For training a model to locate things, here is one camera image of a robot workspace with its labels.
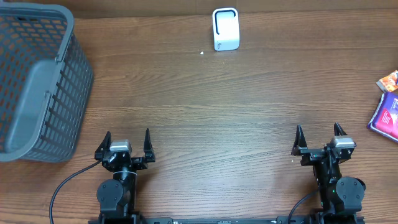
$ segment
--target orange wrapper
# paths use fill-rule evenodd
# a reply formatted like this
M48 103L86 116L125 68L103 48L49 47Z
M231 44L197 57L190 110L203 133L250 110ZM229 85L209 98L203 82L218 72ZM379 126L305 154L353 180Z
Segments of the orange wrapper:
M396 70L390 75L380 79L376 84L384 93L392 92L398 89L397 79L398 79L398 71Z

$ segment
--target white object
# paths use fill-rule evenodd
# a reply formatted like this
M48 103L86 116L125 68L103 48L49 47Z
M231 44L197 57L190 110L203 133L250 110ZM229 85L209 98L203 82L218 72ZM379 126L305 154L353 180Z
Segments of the white object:
M239 47L239 17L236 9L221 8L213 12L214 49L235 50Z

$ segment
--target snack package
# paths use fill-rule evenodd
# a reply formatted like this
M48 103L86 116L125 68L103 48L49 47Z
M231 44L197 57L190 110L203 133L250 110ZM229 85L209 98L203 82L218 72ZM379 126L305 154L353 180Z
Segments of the snack package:
M398 96L384 93L368 128L398 142Z
M398 71L396 70L390 75L381 78L376 84L384 93L392 92L398 89L397 79L398 79Z

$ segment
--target basket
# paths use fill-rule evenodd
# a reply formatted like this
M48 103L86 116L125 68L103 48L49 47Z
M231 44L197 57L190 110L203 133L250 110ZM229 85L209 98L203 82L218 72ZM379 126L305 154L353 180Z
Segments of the basket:
M93 84L71 12L0 2L0 161L72 158Z

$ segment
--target wooden tabletop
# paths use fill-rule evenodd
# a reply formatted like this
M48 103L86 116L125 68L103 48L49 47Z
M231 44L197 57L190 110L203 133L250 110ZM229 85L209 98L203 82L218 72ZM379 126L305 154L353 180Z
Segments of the wooden tabletop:
M76 154L69 162L0 164L0 223L48 223L57 185L94 163L107 130L142 154L150 129L157 161L139 171L147 217L287 215L316 189L290 155L296 125L322 147L339 121L357 143L343 175L367 185L367 223L397 223L397 144L366 129L375 82L398 65L398 9L240 14L238 50L215 52L210 16L76 20L95 72ZM86 223L100 212L97 166L58 194L54 219ZM313 198L297 214L319 207Z

